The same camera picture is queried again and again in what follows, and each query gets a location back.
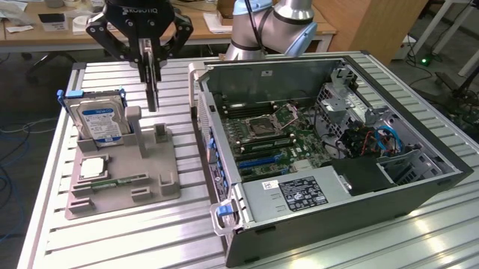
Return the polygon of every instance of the hard drive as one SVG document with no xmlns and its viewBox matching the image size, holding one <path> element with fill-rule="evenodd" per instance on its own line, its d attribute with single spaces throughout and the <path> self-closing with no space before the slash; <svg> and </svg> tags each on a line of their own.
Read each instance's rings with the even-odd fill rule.
<svg viewBox="0 0 479 269">
<path fill-rule="evenodd" d="M 125 119 L 124 90 L 105 92 L 58 91 L 58 101 L 66 109 L 82 140 L 92 139 L 97 147 L 121 145 L 130 133 Z"/>
</svg>

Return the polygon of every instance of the metal table surface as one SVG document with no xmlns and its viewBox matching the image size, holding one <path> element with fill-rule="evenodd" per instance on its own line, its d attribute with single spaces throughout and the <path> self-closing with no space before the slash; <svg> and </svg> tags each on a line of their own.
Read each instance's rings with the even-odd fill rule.
<svg viewBox="0 0 479 269">
<path fill-rule="evenodd" d="M 477 144 L 370 56 L 357 52 L 348 54 L 465 163 L 477 169 Z M 101 91 L 121 85 L 128 105 L 142 108 L 142 128 L 162 122 L 173 130 L 181 197 L 66 220 L 64 209 L 77 132 L 62 110 L 18 268 L 224 267 L 222 246 L 212 231 L 209 198 L 188 114 L 186 66 L 197 60 L 176 59 L 162 68 L 161 107 L 154 113 L 148 112 L 137 71 L 128 63 L 90 63 L 85 69 L 72 72 L 69 89 Z M 358 85 L 369 103 L 381 105 L 372 90 L 360 81 Z M 479 266 L 477 207 L 479 173 L 474 171 L 409 215 L 238 268 L 474 268 Z"/>
</svg>

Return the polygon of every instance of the power supply label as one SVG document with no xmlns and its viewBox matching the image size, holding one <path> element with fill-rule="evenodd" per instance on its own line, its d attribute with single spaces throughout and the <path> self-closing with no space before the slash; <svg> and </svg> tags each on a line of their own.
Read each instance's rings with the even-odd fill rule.
<svg viewBox="0 0 479 269">
<path fill-rule="evenodd" d="M 328 203 L 314 177 L 278 183 L 278 188 L 293 212 Z"/>
</svg>

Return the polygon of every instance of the blue pcie slot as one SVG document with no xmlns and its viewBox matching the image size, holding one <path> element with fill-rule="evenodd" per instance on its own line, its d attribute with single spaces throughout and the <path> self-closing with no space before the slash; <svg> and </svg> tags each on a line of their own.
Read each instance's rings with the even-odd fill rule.
<svg viewBox="0 0 479 269">
<path fill-rule="evenodd" d="M 257 159 L 253 161 L 244 161 L 237 164 L 237 168 L 242 169 L 242 168 L 248 168 L 248 167 L 253 167 L 253 166 L 258 166 L 258 165 L 273 164 L 280 160 L 280 158 L 281 158 L 281 154 L 277 154 L 273 157 Z"/>
</svg>

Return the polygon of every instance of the blue hard drive label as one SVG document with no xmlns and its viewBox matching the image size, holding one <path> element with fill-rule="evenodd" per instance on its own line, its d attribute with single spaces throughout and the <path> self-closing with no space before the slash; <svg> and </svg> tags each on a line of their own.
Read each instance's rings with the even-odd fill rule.
<svg viewBox="0 0 479 269">
<path fill-rule="evenodd" d="M 106 143 L 121 139 L 121 130 L 113 121 L 112 108 L 85 110 L 81 114 L 94 141 Z"/>
</svg>

